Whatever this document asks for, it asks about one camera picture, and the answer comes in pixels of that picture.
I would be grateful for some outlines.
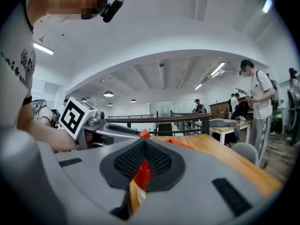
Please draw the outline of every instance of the wooden table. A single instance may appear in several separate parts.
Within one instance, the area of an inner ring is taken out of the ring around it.
[[[238,120],[229,120],[229,119],[212,119],[210,121],[214,120],[222,120],[224,122],[234,122],[237,125],[239,125],[240,130],[242,129],[247,129],[247,134],[246,134],[246,143],[249,143],[250,139],[250,130],[251,130],[251,121],[246,120],[244,123],[240,123]],[[219,133],[220,134],[220,143],[224,144],[225,143],[225,135],[228,133],[233,133],[234,132],[234,127],[210,127],[211,132]]]
[[[222,145],[220,142],[207,134],[190,136],[152,136],[151,139],[167,140],[175,139],[196,150],[213,155],[217,159],[226,163],[236,172],[248,179],[261,193],[262,196],[269,196],[281,188],[281,183],[268,175],[264,170],[254,165],[232,149]],[[135,212],[140,203],[137,199],[136,183],[132,180],[129,185],[131,205]]]

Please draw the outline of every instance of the white table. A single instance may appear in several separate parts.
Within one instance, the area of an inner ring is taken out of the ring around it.
[[[249,143],[250,139],[250,130],[251,130],[251,121],[245,121],[244,123],[240,123],[238,120],[229,120],[229,119],[211,119],[210,121],[213,120],[222,120],[224,122],[234,122],[237,125],[240,126],[240,130],[242,129],[247,129],[247,134],[246,134],[246,143]],[[201,122],[195,122],[198,127],[201,127]],[[224,144],[225,143],[225,135],[228,133],[233,133],[234,132],[234,127],[210,127],[211,132],[219,133],[220,134],[220,143]]]

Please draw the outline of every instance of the gray sweatpants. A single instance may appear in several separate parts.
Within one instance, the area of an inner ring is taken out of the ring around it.
[[[259,165],[267,149],[271,120],[272,120],[271,116],[265,119],[253,118],[249,142],[250,144],[255,146],[258,152]]]

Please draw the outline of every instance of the wooden floor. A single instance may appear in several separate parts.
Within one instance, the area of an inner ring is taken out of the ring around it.
[[[246,131],[241,130],[239,142],[246,141]],[[299,146],[289,146],[285,143],[283,134],[270,135],[267,151],[262,159],[262,169],[281,183],[286,183],[297,160]]]

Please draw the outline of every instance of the orange object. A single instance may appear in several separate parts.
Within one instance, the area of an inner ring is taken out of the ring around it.
[[[140,132],[139,136],[141,136],[143,138],[150,138],[151,137],[150,133],[146,129],[144,129],[142,132]]]
[[[147,136],[150,135],[150,134],[145,129],[142,132],[140,132],[139,135],[144,137],[144,138],[148,138]],[[173,143],[175,145],[182,146],[182,147],[189,148],[189,149],[194,149],[190,146],[185,145],[182,142],[178,142],[175,139],[167,139],[167,140],[165,140],[165,142]],[[151,173],[150,173],[148,163],[146,162],[145,159],[143,160],[142,165],[139,168],[139,171],[134,176],[133,180],[135,181],[137,186],[139,186],[142,190],[146,191],[146,184],[147,184],[147,182],[151,181]]]

